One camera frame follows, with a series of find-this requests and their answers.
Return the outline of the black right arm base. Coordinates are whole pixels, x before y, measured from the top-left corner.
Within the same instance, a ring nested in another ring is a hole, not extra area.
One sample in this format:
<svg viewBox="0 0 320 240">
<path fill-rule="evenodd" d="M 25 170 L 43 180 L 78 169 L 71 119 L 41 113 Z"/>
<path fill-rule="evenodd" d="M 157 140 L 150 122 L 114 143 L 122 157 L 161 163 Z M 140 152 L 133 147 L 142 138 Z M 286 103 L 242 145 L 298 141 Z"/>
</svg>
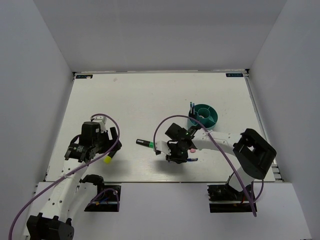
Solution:
<svg viewBox="0 0 320 240">
<path fill-rule="evenodd" d="M 207 186 L 210 213 L 251 213 L 252 208 L 243 191 L 228 189 L 224 184 Z"/>
</svg>

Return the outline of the blue ballpoint pen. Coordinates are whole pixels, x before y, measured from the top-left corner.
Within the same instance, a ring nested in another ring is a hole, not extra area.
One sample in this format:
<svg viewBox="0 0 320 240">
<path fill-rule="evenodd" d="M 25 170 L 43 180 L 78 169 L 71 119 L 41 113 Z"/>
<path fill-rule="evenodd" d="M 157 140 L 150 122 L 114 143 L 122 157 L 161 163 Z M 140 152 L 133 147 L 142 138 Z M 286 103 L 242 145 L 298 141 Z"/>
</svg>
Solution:
<svg viewBox="0 0 320 240">
<path fill-rule="evenodd" d="M 198 158 L 187 158 L 186 161 L 187 162 L 196 162 L 196 161 L 198 161 Z"/>
</svg>

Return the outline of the green black highlighter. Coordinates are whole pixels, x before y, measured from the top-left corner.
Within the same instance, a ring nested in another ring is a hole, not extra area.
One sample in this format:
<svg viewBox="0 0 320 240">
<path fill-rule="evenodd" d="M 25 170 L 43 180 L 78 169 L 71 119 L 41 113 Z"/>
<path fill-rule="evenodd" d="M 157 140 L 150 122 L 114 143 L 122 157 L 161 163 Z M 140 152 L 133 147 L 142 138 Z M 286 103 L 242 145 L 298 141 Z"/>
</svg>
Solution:
<svg viewBox="0 0 320 240">
<path fill-rule="evenodd" d="M 151 141 L 147 141 L 147 140 L 143 140 L 143 139 L 137 139 L 136 140 L 136 144 L 137 145 L 140 145 L 140 146 L 144 146 L 144 147 L 147 147 L 147 148 L 154 148 L 154 143 L 151 142 Z"/>
</svg>

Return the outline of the dark blue gel pen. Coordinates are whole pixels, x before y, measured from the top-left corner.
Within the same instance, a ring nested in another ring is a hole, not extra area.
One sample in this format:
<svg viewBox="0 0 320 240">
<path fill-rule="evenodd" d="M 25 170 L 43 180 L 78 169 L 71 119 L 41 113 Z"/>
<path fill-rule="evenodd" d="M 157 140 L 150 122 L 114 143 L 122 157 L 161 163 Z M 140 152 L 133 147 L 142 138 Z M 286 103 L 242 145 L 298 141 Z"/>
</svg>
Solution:
<svg viewBox="0 0 320 240">
<path fill-rule="evenodd" d="M 189 116 L 192 118 L 193 115 L 194 115 L 194 114 L 193 114 L 193 106 L 194 106 L 194 105 L 193 105 L 192 102 L 190 102 L 190 103 L 189 103 L 189 106 L 190 106 L 190 108 L 189 108 Z"/>
</svg>

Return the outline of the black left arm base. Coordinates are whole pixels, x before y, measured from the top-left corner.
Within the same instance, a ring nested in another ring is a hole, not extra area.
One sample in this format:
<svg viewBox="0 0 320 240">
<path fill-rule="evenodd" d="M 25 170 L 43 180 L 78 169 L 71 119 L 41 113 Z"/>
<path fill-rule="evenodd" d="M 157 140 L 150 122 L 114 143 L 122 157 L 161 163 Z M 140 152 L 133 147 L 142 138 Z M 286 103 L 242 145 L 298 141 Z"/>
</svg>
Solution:
<svg viewBox="0 0 320 240">
<path fill-rule="evenodd" d="M 117 213 L 120 210 L 121 185 L 105 184 L 98 190 L 98 197 L 90 203 L 85 212 Z"/>
</svg>

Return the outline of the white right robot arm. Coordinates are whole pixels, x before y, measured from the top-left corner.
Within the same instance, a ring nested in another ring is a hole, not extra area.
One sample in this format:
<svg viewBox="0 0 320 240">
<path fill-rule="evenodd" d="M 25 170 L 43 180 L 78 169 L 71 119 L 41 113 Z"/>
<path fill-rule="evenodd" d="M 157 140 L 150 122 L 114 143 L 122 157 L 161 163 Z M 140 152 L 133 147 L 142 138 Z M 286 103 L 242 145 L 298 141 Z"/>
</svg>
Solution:
<svg viewBox="0 0 320 240">
<path fill-rule="evenodd" d="M 236 157 L 240 167 L 233 169 L 226 183 L 208 189 L 213 202 L 240 200 L 254 180 L 265 179 L 277 155 L 276 150 L 251 128 L 240 134 L 231 134 L 207 130 L 200 125 L 185 129 L 173 123 L 165 135 L 170 140 L 157 141 L 155 149 L 158 154 L 164 153 L 168 162 L 187 162 L 191 149 L 218 151 L 225 157 Z"/>
</svg>

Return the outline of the yellow black highlighter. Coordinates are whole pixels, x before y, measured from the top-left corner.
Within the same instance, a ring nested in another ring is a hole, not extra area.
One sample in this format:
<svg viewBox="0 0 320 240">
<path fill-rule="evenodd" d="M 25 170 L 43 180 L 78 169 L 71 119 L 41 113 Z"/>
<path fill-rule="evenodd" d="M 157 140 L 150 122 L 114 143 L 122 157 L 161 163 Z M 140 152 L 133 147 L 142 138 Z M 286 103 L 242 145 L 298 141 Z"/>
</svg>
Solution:
<svg viewBox="0 0 320 240">
<path fill-rule="evenodd" d="M 113 157 L 115 156 L 116 152 L 115 151 L 111 151 L 103 160 L 104 163 L 109 164 L 111 163 Z"/>
</svg>

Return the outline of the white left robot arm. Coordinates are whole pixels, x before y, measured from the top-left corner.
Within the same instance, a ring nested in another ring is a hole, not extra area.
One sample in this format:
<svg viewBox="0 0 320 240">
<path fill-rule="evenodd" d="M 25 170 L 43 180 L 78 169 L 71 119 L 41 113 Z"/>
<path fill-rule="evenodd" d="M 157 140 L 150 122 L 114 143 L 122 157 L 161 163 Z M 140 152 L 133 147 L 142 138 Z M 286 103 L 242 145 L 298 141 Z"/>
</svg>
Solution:
<svg viewBox="0 0 320 240">
<path fill-rule="evenodd" d="M 92 200 L 105 196 L 104 178 L 87 174 L 88 163 L 96 155 L 111 159 L 121 149 L 116 128 L 106 129 L 107 118 L 93 116 L 81 126 L 81 133 L 71 141 L 64 155 L 61 181 L 56 184 L 37 215 L 30 215 L 26 227 L 31 240 L 71 240 L 78 211 Z"/>
</svg>

